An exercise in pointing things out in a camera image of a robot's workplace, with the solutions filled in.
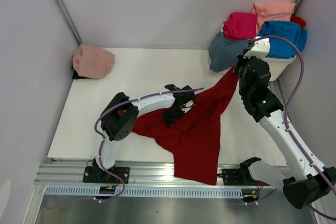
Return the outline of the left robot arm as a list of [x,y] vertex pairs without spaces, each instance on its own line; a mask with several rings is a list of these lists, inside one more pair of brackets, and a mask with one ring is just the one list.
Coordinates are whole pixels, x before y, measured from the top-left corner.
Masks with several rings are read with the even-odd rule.
[[98,155],[92,162],[93,173],[98,181],[106,183],[116,177],[114,167],[118,143],[132,131],[137,118],[162,109],[163,122],[173,126],[196,104],[195,92],[190,86],[178,88],[166,85],[161,91],[131,98],[117,93],[97,119],[94,130],[102,137]]

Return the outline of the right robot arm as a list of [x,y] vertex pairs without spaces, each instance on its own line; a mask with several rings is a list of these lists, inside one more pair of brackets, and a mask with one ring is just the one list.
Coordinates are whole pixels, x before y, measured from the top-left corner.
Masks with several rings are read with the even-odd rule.
[[327,195],[335,186],[335,167],[326,167],[289,122],[283,105],[268,88],[268,63],[238,55],[234,73],[239,79],[239,94],[246,111],[271,136],[290,168],[284,172],[254,157],[241,163],[245,168],[239,171],[239,179],[244,184],[265,182],[283,192],[297,209]]

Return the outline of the dark red t-shirt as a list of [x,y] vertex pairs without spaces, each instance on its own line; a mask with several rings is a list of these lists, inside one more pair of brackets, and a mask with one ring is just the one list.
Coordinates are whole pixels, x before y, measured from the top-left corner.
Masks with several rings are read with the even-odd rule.
[[156,110],[137,118],[133,133],[151,137],[174,157],[175,177],[207,185],[217,183],[221,115],[237,88],[238,76],[230,68],[211,88],[197,94],[193,106],[174,126],[166,126]]

